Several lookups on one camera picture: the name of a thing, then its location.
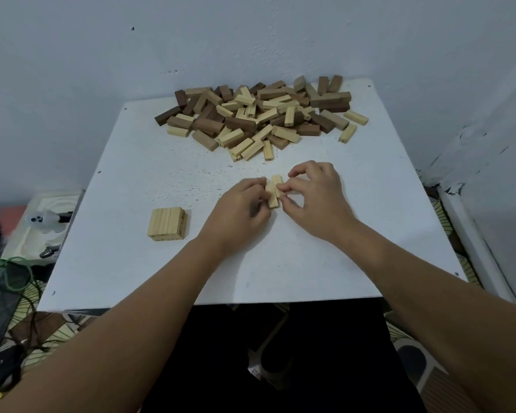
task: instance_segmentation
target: black pants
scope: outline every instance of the black pants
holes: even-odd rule
[[[386,328],[378,299],[291,303],[289,391],[248,372],[247,345],[225,305],[194,306],[143,413],[192,406],[278,406],[426,412]]]

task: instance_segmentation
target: pile of wooden blocks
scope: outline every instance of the pile of wooden blocks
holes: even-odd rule
[[[209,151],[227,149],[234,162],[260,153],[271,161],[273,146],[283,150],[301,136],[319,136],[335,127],[342,131],[338,140],[347,143],[357,129],[349,120],[367,124],[367,117],[350,110],[352,95],[339,92],[341,85],[342,76],[335,75],[331,80],[320,76],[317,90],[304,76],[295,79],[293,88],[277,81],[241,85],[235,91],[227,85],[181,89],[175,92],[178,105],[155,120],[168,124],[171,135],[187,137],[193,131],[193,138]]]

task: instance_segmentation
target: person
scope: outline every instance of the person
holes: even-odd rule
[[[301,174],[309,179],[298,177]],[[278,189],[302,194],[304,205],[299,207],[284,195],[284,212],[311,235],[330,242],[351,258],[405,326],[478,406],[486,411],[516,411],[516,305],[413,256],[357,220],[330,163],[304,162],[288,176],[289,180],[279,184]],[[220,368],[240,368],[233,374],[235,378],[209,369],[206,364],[194,370],[195,365],[183,359],[188,352],[184,353],[184,347],[189,348],[189,357],[197,359],[206,352],[202,341],[184,334],[186,326],[191,326],[193,303],[207,279],[223,260],[243,250],[268,223],[270,210],[265,203],[269,193],[265,183],[264,178],[242,180],[227,191],[196,238],[137,290],[28,373],[0,403],[0,413],[135,412],[142,405],[143,411],[163,411],[197,403],[207,407],[274,407],[278,392],[268,391],[271,386],[250,389],[249,378],[259,381],[250,376],[244,362],[230,360],[231,349],[216,348],[215,359]],[[216,306],[218,313],[225,307]],[[331,354],[330,348],[335,348],[333,352],[341,347],[344,350],[346,344],[351,348],[348,342],[342,346],[337,343],[338,339],[347,339],[341,330],[349,326],[336,315],[334,320],[318,320],[313,313],[310,316],[312,326],[301,335],[308,336],[304,341],[312,342],[307,350],[317,349],[314,335],[318,333],[325,334],[331,342],[321,344],[319,353],[308,353],[306,362],[314,374],[338,373],[306,376],[306,369],[302,365],[296,368],[295,363],[304,379],[299,381],[301,376],[295,371],[297,396],[291,401],[304,407],[314,402],[325,407],[334,403],[331,396],[335,394],[338,402],[355,411],[385,411],[378,407],[390,405],[397,410],[424,411],[420,401],[416,403],[416,391],[413,394],[405,383],[401,364],[394,361],[394,351],[387,352],[387,346],[382,346],[380,362],[363,361],[361,353],[351,351]],[[215,318],[214,311],[201,316],[200,324],[206,330],[200,339],[215,340],[225,332],[237,341],[236,333],[227,324],[206,328]],[[387,332],[375,332],[373,336],[387,340]],[[362,364],[368,362],[375,368],[388,365],[395,372],[377,371],[378,377],[367,375]],[[165,377],[170,366],[170,375]],[[391,389],[393,385],[399,385],[397,391]],[[413,404],[412,408],[397,407],[397,403],[406,400]]]

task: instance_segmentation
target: tabletop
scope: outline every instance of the tabletop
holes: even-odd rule
[[[166,133],[154,117],[174,97],[124,104],[72,224],[38,310],[110,308],[195,238],[223,192],[242,178],[271,177],[314,159],[332,162],[359,220],[412,254],[465,278],[374,85],[345,81],[352,110],[369,117],[347,144],[334,129],[303,137],[275,159],[233,162],[191,136]],[[151,211],[182,207],[185,240],[147,237]],[[342,252],[273,210],[265,231],[211,276],[196,304],[316,301],[380,296]]]

